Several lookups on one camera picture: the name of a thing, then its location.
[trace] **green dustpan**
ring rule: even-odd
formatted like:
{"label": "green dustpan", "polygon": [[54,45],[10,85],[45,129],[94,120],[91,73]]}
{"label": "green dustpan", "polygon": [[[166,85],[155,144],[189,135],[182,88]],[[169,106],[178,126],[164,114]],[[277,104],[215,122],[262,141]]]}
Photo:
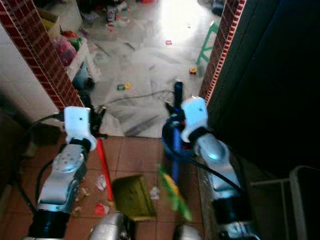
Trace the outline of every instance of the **green dustpan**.
{"label": "green dustpan", "polygon": [[115,208],[133,221],[156,217],[146,179],[143,175],[122,177],[112,182]]}

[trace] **green object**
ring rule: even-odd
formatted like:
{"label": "green object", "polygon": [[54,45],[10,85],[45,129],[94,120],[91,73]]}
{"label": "green object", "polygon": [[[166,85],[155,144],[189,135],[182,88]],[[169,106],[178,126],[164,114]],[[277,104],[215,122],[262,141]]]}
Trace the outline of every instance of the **green object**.
{"label": "green object", "polygon": [[126,86],[125,86],[124,84],[118,84],[118,85],[116,86],[116,89],[117,89],[118,91],[124,91],[124,90],[126,90]]}
{"label": "green object", "polygon": [[166,174],[165,170],[160,168],[160,176],[163,181],[163,186],[168,191],[168,198],[171,202],[172,209],[178,211],[188,221],[192,220],[190,209],[188,208],[184,198],[181,196],[179,189],[173,179]]}
{"label": "green object", "polygon": [[70,41],[71,45],[75,48],[75,50],[78,52],[78,50],[80,49],[80,46],[81,46],[82,38],[78,37],[76,39],[72,39],[69,41]]}
{"label": "green object", "polygon": [[196,64],[199,64],[200,63],[200,59],[203,58],[206,62],[209,62],[209,58],[205,55],[205,52],[208,51],[208,50],[212,50],[214,47],[213,46],[209,46],[207,47],[207,43],[208,43],[208,40],[210,38],[210,35],[212,33],[214,34],[217,34],[218,30],[219,30],[219,25],[220,25],[220,22],[215,22],[213,21],[210,25],[210,28],[209,28],[209,31],[205,37],[205,40],[203,42],[203,45],[202,45],[202,49],[199,53],[199,56],[196,60]]}
{"label": "green object", "polygon": [[112,183],[115,208],[133,221],[152,220],[156,211],[143,175],[118,178]]}

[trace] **cardboard box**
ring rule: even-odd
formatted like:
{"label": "cardboard box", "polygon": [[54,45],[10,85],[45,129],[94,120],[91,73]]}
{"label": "cardboard box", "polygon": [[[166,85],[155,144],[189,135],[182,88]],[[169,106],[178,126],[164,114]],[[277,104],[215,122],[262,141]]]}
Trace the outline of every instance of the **cardboard box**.
{"label": "cardboard box", "polygon": [[56,39],[60,37],[60,19],[59,16],[53,15],[52,13],[43,10],[41,8],[36,8],[40,17],[42,18],[42,22],[49,34],[51,39]]}

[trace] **green plastic stool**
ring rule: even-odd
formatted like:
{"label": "green plastic stool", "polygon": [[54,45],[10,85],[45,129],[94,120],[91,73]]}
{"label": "green plastic stool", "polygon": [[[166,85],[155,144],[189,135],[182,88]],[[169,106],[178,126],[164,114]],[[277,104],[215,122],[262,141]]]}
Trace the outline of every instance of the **green plastic stool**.
{"label": "green plastic stool", "polygon": [[211,33],[217,34],[217,32],[219,30],[219,25],[220,25],[220,22],[215,22],[215,21],[212,21],[212,23],[210,24],[209,31],[208,31],[208,33],[205,37],[204,43],[202,45],[202,49],[199,53],[198,59],[195,62],[196,64],[200,63],[201,58],[203,58],[206,62],[209,62],[209,58],[205,55],[205,52],[208,50],[212,50],[214,47],[213,46],[207,47],[207,43],[208,43],[208,40],[210,38]]}

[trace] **plastic bag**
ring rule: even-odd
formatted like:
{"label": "plastic bag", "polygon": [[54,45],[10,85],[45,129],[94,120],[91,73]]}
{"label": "plastic bag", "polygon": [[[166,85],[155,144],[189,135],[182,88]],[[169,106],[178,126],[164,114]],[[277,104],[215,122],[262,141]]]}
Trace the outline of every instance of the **plastic bag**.
{"label": "plastic bag", "polygon": [[53,40],[53,43],[63,66],[69,66],[77,54],[75,47],[64,36]]}

